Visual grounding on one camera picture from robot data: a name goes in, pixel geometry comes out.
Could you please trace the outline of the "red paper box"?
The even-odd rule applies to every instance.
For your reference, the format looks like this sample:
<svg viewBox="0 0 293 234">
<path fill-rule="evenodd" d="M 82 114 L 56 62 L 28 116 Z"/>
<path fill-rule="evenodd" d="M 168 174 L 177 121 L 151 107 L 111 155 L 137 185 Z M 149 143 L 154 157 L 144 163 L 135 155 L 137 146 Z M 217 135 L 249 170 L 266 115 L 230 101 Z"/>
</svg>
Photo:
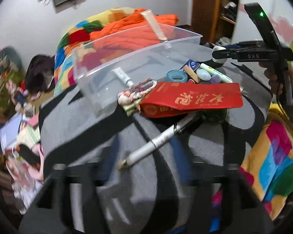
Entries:
<svg viewBox="0 0 293 234">
<path fill-rule="evenodd" d="M 199 110 L 230 109 L 243 106 L 238 83 L 211 85 L 160 82 L 139 104 L 145 117 L 162 118 Z"/>
</svg>

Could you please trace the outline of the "mint green small bottle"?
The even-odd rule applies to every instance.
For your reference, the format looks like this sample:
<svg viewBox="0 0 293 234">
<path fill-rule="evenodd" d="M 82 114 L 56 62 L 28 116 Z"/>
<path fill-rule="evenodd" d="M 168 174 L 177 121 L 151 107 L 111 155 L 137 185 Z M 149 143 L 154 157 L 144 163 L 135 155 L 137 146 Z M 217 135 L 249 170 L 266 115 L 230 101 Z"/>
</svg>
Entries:
<svg viewBox="0 0 293 234">
<path fill-rule="evenodd" d="M 209 81 L 211 79 L 211 75 L 204 69 L 198 68 L 196 74 L 202 81 Z"/>
</svg>

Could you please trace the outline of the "light green marker stick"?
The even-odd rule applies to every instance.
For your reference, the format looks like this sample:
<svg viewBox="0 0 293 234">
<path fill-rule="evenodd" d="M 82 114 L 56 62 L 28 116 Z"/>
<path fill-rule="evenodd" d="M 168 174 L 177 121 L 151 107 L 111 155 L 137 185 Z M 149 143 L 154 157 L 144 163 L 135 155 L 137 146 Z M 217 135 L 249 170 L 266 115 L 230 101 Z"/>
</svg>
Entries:
<svg viewBox="0 0 293 234">
<path fill-rule="evenodd" d="M 224 83 L 233 83 L 231 78 L 204 63 L 201 63 L 199 67 L 207 71 L 210 75 L 218 75 Z"/>
</svg>

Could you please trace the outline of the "orange puffer jacket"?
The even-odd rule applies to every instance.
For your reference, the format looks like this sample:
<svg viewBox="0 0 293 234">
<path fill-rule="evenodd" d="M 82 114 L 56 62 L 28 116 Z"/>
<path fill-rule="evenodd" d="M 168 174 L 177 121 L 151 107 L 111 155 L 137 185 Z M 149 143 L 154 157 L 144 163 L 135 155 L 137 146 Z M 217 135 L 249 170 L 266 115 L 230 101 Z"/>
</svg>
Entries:
<svg viewBox="0 0 293 234">
<path fill-rule="evenodd" d="M 90 40 L 96 48 L 136 51 L 161 43 L 142 12 L 136 9 L 132 14 L 107 24 L 102 30 L 91 32 Z"/>
</svg>

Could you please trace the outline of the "blue adhesive tape roll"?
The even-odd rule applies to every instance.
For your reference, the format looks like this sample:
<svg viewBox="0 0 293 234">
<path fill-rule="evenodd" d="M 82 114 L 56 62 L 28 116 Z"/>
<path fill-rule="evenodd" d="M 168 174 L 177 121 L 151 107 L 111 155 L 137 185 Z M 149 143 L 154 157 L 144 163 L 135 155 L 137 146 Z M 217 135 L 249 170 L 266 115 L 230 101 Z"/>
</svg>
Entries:
<svg viewBox="0 0 293 234">
<path fill-rule="evenodd" d="M 167 82 L 187 82 L 188 74 L 184 70 L 170 70 L 166 74 Z"/>
</svg>

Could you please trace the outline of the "green basket of clutter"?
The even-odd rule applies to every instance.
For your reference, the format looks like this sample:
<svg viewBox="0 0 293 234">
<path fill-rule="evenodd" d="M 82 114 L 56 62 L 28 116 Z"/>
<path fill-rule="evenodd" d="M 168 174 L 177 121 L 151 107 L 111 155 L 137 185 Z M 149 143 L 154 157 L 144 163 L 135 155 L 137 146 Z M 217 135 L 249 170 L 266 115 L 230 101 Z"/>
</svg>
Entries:
<svg viewBox="0 0 293 234">
<path fill-rule="evenodd" d="M 11 79 L 16 85 L 25 79 L 21 58 L 12 46 L 0 49 L 0 112 L 6 112 L 12 105 L 6 83 Z"/>
</svg>

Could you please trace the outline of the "pink braided bracelet charm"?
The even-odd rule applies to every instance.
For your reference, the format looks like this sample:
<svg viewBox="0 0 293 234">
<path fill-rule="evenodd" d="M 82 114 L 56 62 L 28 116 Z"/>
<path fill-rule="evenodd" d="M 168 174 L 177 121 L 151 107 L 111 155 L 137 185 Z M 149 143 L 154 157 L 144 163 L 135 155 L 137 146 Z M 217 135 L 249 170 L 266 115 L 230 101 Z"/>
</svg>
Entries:
<svg viewBox="0 0 293 234">
<path fill-rule="evenodd" d="M 140 102 L 158 84 L 156 80 L 147 79 L 137 85 L 130 86 L 118 94 L 117 102 L 123 108 L 127 116 L 131 116 L 139 111 Z"/>
</svg>

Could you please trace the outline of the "dark purple spray bottle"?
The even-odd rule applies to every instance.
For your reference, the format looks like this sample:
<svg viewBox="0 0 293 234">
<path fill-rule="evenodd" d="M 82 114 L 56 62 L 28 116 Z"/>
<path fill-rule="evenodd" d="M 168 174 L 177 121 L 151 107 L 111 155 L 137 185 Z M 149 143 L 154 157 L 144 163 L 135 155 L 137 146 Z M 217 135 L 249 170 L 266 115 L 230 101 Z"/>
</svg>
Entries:
<svg viewBox="0 0 293 234">
<path fill-rule="evenodd" d="M 219 75 L 215 74 L 210 78 L 210 80 L 201 81 L 201 84 L 202 85 L 211 85 L 211 84 L 217 84 L 217 83 L 221 83 L 221 82 L 222 82 L 222 78 Z"/>
</svg>

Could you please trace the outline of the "blue Max blade box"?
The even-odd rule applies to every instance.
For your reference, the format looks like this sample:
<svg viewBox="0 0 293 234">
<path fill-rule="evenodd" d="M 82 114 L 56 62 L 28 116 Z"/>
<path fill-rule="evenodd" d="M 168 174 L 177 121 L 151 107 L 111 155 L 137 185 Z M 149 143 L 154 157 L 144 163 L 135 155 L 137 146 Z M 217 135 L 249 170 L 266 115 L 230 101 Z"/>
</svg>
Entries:
<svg viewBox="0 0 293 234">
<path fill-rule="evenodd" d="M 193 61 L 191 59 L 189 59 L 179 70 L 184 70 L 185 66 L 188 66 L 189 68 L 191 68 L 194 72 L 197 70 L 197 68 L 199 67 L 200 63 L 198 63 L 197 61 Z"/>
</svg>

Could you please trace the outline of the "dark purple clothes pile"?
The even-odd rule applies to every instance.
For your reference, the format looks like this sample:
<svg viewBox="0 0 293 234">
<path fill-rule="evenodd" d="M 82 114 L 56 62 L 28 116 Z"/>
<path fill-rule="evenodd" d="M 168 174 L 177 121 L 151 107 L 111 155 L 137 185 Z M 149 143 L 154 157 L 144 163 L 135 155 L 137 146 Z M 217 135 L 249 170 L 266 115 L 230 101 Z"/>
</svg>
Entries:
<svg viewBox="0 0 293 234">
<path fill-rule="evenodd" d="M 32 96 L 54 89 L 54 67 L 54 56 L 38 54 L 32 58 L 25 75 L 25 88 Z"/>
</svg>

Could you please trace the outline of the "small white ointment tube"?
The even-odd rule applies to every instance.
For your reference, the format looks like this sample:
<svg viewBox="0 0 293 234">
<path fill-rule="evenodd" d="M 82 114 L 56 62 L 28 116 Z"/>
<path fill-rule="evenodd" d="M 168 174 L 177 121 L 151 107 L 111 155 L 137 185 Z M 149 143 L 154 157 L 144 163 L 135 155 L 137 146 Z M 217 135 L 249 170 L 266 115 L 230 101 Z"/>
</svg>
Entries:
<svg viewBox="0 0 293 234">
<path fill-rule="evenodd" d="M 123 71 L 122 68 L 118 67 L 114 70 L 112 70 L 116 77 L 127 87 L 131 87 L 134 85 L 134 82 L 132 79 Z"/>
</svg>

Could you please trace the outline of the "wooden door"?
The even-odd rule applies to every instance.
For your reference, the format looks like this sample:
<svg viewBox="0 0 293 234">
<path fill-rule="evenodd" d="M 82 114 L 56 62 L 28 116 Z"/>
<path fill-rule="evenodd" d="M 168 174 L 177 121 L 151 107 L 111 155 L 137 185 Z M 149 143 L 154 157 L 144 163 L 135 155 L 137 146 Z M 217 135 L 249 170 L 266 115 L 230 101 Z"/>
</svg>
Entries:
<svg viewBox="0 0 293 234">
<path fill-rule="evenodd" d="M 221 0 L 193 0 L 192 30 L 205 42 L 213 42 L 219 18 Z"/>
</svg>

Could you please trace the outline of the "colourful patchwork quilt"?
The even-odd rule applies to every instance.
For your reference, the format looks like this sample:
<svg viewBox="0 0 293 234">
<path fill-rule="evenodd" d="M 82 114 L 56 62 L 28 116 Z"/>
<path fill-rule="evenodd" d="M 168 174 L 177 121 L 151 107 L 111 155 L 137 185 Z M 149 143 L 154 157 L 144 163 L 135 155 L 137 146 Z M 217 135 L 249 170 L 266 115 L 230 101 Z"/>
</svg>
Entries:
<svg viewBox="0 0 293 234">
<path fill-rule="evenodd" d="M 132 16 L 138 9 L 118 7 L 90 16 L 73 28 L 61 39 L 54 58 L 54 95 L 58 95 L 75 84 L 73 75 L 72 51 L 92 40 L 120 32 L 134 24 Z"/>
</svg>

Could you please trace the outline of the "beige cream tube white cap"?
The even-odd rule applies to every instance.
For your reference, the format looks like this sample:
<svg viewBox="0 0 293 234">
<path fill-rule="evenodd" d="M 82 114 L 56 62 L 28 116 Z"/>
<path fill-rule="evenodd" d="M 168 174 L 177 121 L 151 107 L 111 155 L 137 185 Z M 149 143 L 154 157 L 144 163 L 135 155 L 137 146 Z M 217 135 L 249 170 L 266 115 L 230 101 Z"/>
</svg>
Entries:
<svg viewBox="0 0 293 234">
<path fill-rule="evenodd" d="M 143 12 L 140 12 L 140 14 L 144 17 L 144 19 L 147 21 L 155 35 L 157 36 L 158 40 L 162 43 L 164 43 L 164 47 L 166 49 L 172 48 L 170 43 L 168 42 L 168 39 L 166 38 L 164 32 L 162 31 L 159 23 L 157 22 L 155 16 L 153 15 L 153 12 L 151 10 L 145 10 Z"/>
</svg>

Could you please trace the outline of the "white fountain pen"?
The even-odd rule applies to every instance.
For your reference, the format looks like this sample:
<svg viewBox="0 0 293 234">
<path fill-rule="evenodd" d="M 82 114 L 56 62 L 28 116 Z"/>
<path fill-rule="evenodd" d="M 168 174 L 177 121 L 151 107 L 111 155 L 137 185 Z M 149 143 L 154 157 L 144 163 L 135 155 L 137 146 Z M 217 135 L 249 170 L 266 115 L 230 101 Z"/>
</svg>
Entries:
<svg viewBox="0 0 293 234">
<path fill-rule="evenodd" d="M 185 118 L 180 120 L 178 123 L 171 125 L 157 137 L 151 139 L 145 145 L 140 147 L 138 150 L 132 152 L 125 159 L 120 161 L 116 166 L 117 170 L 121 170 L 124 168 L 130 168 L 131 166 L 137 164 L 139 161 L 145 159 L 147 156 L 152 154 L 157 149 L 164 146 L 170 139 L 172 139 L 175 135 L 181 133 L 187 125 L 189 125 L 192 121 L 197 119 L 197 112 L 193 112 L 188 114 Z"/>
</svg>

